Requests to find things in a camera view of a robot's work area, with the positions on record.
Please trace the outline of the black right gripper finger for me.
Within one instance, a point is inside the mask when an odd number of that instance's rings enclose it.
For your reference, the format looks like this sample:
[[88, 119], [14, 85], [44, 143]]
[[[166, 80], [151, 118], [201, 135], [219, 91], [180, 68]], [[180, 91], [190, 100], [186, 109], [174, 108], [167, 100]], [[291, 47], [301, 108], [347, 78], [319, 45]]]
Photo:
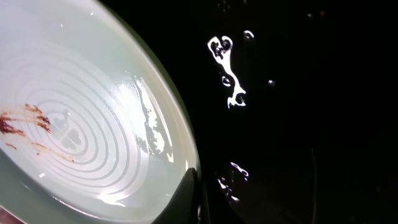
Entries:
[[194, 168], [189, 168], [170, 202], [152, 224], [197, 224], [198, 196], [198, 174]]

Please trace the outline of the light blue plate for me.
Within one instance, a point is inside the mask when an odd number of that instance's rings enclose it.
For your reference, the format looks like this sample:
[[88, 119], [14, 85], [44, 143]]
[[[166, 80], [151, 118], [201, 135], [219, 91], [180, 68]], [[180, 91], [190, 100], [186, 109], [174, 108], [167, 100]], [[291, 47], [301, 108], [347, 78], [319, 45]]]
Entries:
[[1, 210], [152, 223], [199, 166], [166, 71], [109, 9], [1, 2]]

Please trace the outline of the black round tray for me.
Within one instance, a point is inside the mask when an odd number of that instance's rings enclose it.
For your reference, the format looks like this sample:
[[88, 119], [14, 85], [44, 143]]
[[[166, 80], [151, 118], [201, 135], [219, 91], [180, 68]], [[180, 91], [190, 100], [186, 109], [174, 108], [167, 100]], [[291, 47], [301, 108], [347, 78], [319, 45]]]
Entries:
[[396, 1], [107, 1], [190, 117], [203, 223], [397, 222]]

